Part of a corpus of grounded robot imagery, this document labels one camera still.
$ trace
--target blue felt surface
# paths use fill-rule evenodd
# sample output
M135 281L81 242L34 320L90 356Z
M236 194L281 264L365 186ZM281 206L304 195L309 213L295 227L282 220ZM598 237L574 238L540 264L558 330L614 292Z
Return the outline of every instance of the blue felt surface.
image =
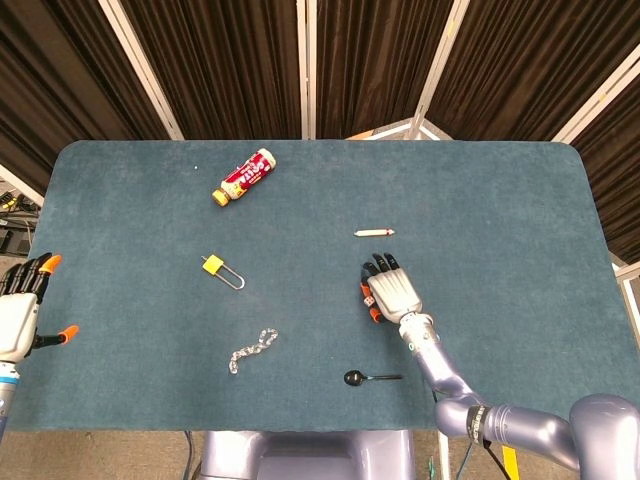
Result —
M216 184L259 147L275 172L226 208ZM357 229L392 227L389 238ZM560 144L79 142L56 163L33 254L60 252L20 366L14 429L433 427L432 400L358 282L374 251L407 269L488 401L567 416L640 399L640 365L587 179ZM216 253L235 292L201 270ZM264 327L280 337L229 375ZM345 385L344 372L404 381Z

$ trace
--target black spoon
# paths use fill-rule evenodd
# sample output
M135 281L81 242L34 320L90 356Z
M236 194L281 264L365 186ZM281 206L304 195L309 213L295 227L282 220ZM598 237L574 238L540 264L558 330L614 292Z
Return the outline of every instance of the black spoon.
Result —
M344 383L352 387L359 387L365 380L402 380L402 375L377 375L371 377L360 370L349 370L344 374Z

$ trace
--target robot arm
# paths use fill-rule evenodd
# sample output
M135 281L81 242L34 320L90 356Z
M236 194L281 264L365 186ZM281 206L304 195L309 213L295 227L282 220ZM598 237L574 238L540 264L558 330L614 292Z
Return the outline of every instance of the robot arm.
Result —
M15 265L0 280L0 442L20 381L16 365L33 349L67 343L78 332L72 325L57 335L37 334L40 304L60 260L47 253Z
M433 318L422 312L406 272L388 253L364 264L363 279L379 309L400 326L400 336L432 390L447 398L436 404L436 425L448 436L476 443L498 442L543 455L584 479L640 479L640 412L623 398L592 395L576 402L571 423L515 405L491 406L457 371L440 343Z

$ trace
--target white pencil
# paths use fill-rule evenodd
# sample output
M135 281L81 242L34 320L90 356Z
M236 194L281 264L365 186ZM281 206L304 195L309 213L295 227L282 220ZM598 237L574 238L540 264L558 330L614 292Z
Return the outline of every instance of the white pencil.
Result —
M354 233L356 237L388 237L396 233L391 228L376 228L374 230L358 230Z

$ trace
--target dark curtain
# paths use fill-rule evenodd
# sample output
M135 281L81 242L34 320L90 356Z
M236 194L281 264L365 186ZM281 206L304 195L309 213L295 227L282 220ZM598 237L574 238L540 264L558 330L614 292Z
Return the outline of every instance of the dark curtain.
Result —
M97 2L0 3L0 163L44 193L79 139L167 134Z
M452 3L319 0L317 137L412 117Z
M295 0L122 3L185 138L300 138Z
M609 250L640 260L640 77L576 138Z
M550 140L638 43L637 0L473 1L427 118L461 140Z

